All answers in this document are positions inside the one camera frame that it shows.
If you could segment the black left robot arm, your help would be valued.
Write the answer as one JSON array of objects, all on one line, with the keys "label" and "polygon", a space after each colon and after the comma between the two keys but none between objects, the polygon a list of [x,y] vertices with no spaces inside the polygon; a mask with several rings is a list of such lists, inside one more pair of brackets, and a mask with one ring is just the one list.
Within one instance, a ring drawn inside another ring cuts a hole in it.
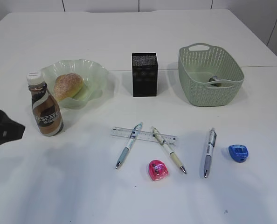
[{"label": "black left robot arm", "polygon": [[0,145],[20,140],[23,137],[25,126],[10,119],[6,113],[0,110]]}]

